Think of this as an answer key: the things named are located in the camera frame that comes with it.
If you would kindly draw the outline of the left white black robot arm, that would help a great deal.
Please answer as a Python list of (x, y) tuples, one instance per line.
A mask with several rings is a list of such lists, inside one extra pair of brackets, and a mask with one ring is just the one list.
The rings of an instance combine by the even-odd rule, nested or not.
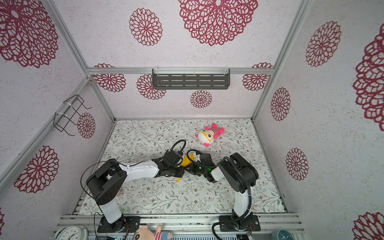
[(162, 157), (133, 165), (125, 165), (110, 159), (88, 177), (86, 185), (107, 223), (112, 225), (123, 217), (116, 200), (123, 183), (143, 178), (166, 176), (180, 178), (184, 174), (181, 162), (181, 155)]

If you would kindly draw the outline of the yellow square paper sheet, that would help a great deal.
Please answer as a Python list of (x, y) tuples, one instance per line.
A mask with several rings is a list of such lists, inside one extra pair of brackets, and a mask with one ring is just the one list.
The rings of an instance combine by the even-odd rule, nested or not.
[(181, 166), (182, 167), (187, 167), (188, 165), (190, 165), (192, 163), (192, 161), (188, 158), (188, 154), (185, 154), (183, 156), (183, 160), (182, 160), (182, 163), (181, 163)]

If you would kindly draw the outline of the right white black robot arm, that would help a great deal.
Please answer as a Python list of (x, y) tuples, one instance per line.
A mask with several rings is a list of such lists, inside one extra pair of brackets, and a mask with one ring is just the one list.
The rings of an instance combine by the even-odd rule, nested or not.
[(259, 178), (257, 170), (239, 153), (233, 153), (214, 164), (210, 154), (189, 150), (184, 156), (189, 162), (185, 165), (187, 172), (204, 176), (210, 183), (227, 180), (235, 191), (234, 218), (246, 218), (251, 212), (252, 191)]

